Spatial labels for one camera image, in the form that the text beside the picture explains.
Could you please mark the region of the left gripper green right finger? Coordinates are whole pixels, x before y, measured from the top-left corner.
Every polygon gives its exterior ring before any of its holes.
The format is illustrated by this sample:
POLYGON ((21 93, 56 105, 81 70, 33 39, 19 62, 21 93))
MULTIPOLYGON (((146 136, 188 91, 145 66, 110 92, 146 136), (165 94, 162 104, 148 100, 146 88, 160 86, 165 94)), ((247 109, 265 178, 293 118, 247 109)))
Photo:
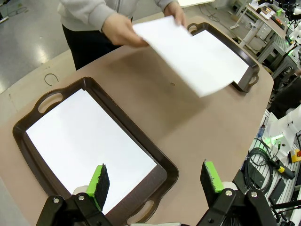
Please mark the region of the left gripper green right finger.
POLYGON ((225 188, 211 161, 202 164, 200 182, 209 209, 198 222, 200 226, 275 226, 268 202, 260 190, 246 194, 225 188))

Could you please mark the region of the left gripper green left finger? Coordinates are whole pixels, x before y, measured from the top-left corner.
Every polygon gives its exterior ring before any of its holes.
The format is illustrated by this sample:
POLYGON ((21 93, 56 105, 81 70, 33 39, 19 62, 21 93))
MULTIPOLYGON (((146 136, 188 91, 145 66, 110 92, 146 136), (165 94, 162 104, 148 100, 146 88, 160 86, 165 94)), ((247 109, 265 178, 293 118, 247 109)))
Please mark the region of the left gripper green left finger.
POLYGON ((60 195, 48 197, 36 225, 111 226, 102 212, 109 187, 106 165, 98 165, 85 192, 68 199, 60 195))

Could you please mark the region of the person's right hand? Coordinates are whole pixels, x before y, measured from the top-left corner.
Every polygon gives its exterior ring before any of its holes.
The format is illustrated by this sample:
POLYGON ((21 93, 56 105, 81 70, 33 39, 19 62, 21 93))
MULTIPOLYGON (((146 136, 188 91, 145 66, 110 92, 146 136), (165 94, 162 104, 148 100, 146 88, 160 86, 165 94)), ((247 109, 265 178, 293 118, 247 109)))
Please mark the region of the person's right hand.
POLYGON ((127 45, 134 48, 148 46, 148 43, 138 36, 133 30, 131 20, 118 13, 110 15, 104 21, 102 32, 113 45, 127 45))

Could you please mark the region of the person's left hand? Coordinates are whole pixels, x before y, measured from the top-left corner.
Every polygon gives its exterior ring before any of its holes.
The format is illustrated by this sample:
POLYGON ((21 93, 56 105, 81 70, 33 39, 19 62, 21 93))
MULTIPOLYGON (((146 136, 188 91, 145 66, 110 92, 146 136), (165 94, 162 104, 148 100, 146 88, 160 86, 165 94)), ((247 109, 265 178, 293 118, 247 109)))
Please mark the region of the person's left hand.
POLYGON ((172 1, 163 10, 164 16, 173 16, 176 24, 186 27, 186 16, 178 2, 172 1))

